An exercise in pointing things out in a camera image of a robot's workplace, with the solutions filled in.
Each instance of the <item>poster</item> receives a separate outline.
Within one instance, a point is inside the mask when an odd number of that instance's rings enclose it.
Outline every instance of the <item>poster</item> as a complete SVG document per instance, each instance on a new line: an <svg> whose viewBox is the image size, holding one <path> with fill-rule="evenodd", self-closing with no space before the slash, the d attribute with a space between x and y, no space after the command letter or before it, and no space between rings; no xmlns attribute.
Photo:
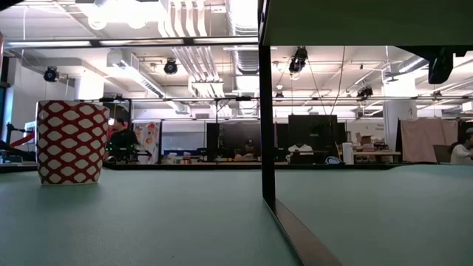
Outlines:
<svg viewBox="0 0 473 266"><path fill-rule="evenodd" d="M139 156L138 161L140 164L155 164L159 157L159 145L160 145L160 126L161 123L135 123L134 131L136 138L140 145L139 150L146 150L152 154L152 156Z"/></svg>

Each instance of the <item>cable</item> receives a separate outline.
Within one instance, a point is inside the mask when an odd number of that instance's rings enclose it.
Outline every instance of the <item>cable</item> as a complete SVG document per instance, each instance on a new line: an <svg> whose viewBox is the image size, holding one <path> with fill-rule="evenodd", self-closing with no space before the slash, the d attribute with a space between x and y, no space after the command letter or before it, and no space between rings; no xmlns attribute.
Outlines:
<svg viewBox="0 0 473 266"><path fill-rule="evenodd" d="M330 112L330 115L332 115L333 110L335 109L335 105L337 104L338 97L340 96L340 88L341 88L341 78L343 77L343 66L345 63L345 46L343 46L343 55L341 57L341 69L340 69L340 81L338 82L338 93L337 97L335 97L335 103L332 106L332 111Z"/></svg>
<svg viewBox="0 0 473 266"><path fill-rule="evenodd" d="M284 69L282 69L282 72L281 72L281 75L279 76L279 80L278 80L278 83L277 84L280 84L281 83L281 79L282 79L282 76L284 75L284 72L286 71L286 68L289 68L289 61L290 61L290 58L286 61L286 66Z"/></svg>
<svg viewBox="0 0 473 266"><path fill-rule="evenodd" d="M319 100L320 100L320 103L322 104L322 108L323 108L323 110L324 110L324 114L327 115L327 111L325 111L324 101L322 100L321 95L320 95L319 88L317 87L316 77L313 75L313 70L312 70L312 66L310 65L309 56L307 57L307 61L308 61L308 63L309 63L310 74L312 74L313 83L316 85L316 90L317 90L317 93L319 94Z"/></svg>

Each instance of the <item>ductwork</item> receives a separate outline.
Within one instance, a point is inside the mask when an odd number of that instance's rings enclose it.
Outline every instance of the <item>ductwork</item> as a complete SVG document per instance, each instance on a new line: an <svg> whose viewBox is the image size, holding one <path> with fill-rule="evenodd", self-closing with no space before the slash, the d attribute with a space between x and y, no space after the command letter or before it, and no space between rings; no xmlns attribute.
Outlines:
<svg viewBox="0 0 473 266"><path fill-rule="evenodd" d="M256 19L258 1L227 0L225 5L228 11L228 27L232 35L258 35ZM235 51L234 63L239 72L237 74L255 75L259 71L258 51Z"/></svg>
<svg viewBox="0 0 473 266"><path fill-rule="evenodd" d="M253 0L226 0L228 15L228 28L230 33L235 36L258 35L258 20L256 12L258 10L258 1ZM259 89L259 78L256 76L259 72L258 51L239 51L235 50L234 66L236 89L241 95L254 96ZM248 109L245 103L239 104L242 115L256 115L255 110Z"/></svg>
<svg viewBox="0 0 473 266"><path fill-rule="evenodd" d="M113 49L107 54L106 63L108 67L121 69L125 76L131 78L144 89L147 89L148 91L156 95L156 97L169 98L169 95L166 95L163 92L163 88L161 87L161 85L152 81L152 78L150 78L145 72L140 71L141 63L138 58L130 51ZM177 114L187 115L191 113L190 108L187 105L171 101L166 101L166 103L170 107L172 107Z"/></svg>

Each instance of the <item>pillar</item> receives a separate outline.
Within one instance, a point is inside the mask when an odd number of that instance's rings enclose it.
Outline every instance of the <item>pillar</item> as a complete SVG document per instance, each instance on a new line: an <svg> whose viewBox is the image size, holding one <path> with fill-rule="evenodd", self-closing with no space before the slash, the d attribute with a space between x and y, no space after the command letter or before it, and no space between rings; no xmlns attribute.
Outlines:
<svg viewBox="0 0 473 266"><path fill-rule="evenodd" d="M415 77L405 74L396 77L398 81L384 83L384 96L417 96L415 88ZM390 100L383 105L384 134L386 144L390 149L396 148L396 137L398 134L398 120L417 119L417 105L415 100Z"/></svg>

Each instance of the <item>chair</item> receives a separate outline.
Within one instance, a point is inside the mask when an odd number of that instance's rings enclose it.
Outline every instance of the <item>chair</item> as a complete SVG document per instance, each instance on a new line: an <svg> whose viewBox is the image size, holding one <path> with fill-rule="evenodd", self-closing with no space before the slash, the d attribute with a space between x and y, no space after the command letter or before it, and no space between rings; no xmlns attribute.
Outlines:
<svg viewBox="0 0 473 266"><path fill-rule="evenodd" d="M437 164L450 163L450 153L448 145L433 145Z"/></svg>

